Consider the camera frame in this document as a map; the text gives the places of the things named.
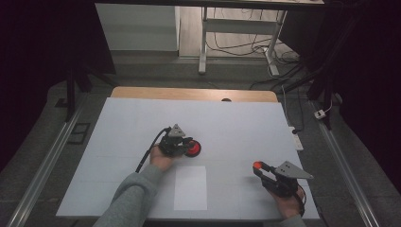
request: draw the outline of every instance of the white table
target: white table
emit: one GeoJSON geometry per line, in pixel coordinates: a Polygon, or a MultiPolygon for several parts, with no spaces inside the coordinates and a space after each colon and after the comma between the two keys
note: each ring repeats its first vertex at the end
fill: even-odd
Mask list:
{"type": "MultiPolygon", "coordinates": [[[[156,134],[176,123],[202,150],[196,158],[178,160],[165,174],[149,218],[280,218],[252,169],[258,160],[302,167],[280,103],[113,97],[103,107],[57,216],[101,216],[156,134]],[[197,179],[198,192],[183,193],[180,176],[191,168],[200,173],[190,176],[197,179]]],[[[319,218],[307,181],[299,182],[308,197],[304,218],[319,218]]]]}

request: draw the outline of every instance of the black cable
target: black cable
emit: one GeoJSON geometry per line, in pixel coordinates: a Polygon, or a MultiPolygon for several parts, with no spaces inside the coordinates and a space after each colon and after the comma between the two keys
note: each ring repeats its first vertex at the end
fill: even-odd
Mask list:
{"type": "Polygon", "coordinates": [[[305,128],[304,110],[302,109],[302,103],[301,103],[301,97],[300,97],[300,88],[299,87],[297,89],[297,94],[298,94],[298,104],[300,105],[300,110],[301,110],[301,128],[298,129],[298,131],[303,131],[304,128],[305,128]]]}
{"type": "Polygon", "coordinates": [[[298,184],[298,186],[301,188],[301,190],[304,193],[304,201],[301,200],[300,196],[298,195],[297,192],[293,193],[293,196],[295,197],[295,199],[300,203],[300,215],[301,217],[304,215],[305,213],[305,204],[306,204],[306,193],[304,191],[304,189],[298,184]]]}
{"type": "Polygon", "coordinates": [[[142,160],[141,160],[141,162],[139,163],[138,167],[136,168],[135,172],[139,173],[139,170],[141,170],[141,167],[144,165],[144,162],[147,160],[147,158],[148,158],[148,156],[149,156],[149,154],[150,154],[150,150],[154,147],[154,144],[156,143],[157,139],[159,139],[159,136],[160,136],[163,132],[168,131],[169,129],[170,129],[170,128],[162,129],[162,130],[157,134],[156,138],[154,138],[153,142],[151,143],[150,148],[147,150],[147,152],[145,152],[144,157],[142,157],[142,160]]]}
{"type": "Polygon", "coordinates": [[[207,42],[206,42],[206,45],[211,50],[220,51],[220,52],[223,52],[223,53],[226,53],[226,54],[231,54],[231,55],[234,55],[234,56],[246,56],[246,55],[251,55],[251,54],[256,52],[256,50],[253,50],[252,52],[245,53],[245,54],[236,54],[236,53],[232,53],[232,52],[229,52],[229,51],[226,51],[226,50],[212,48],[212,47],[210,47],[210,45],[207,42]]]}
{"type": "Polygon", "coordinates": [[[76,219],[76,220],[70,225],[70,227],[75,227],[75,226],[78,224],[78,222],[79,222],[79,220],[76,219]]]}
{"type": "Polygon", "coordinates": [[[259,44],[259,43],[262,43],[262,42],[271,40],[271,39],[266,39],[266,40],[261,40],[261,41],[257,41],[257,42],[247,43],[247,44],[230,45],[230,46],[219,46],[219,45],[218,45],[217,38],[216,38],[216,32],[214,32],[214,33],[215,33],[215,43],[216,43],[216,46],[217,46],[219,49],[238,48],[238,47],[242,47],[242,46],[246,46],[246,45],[250,45],[250,44],[259,44]]]}

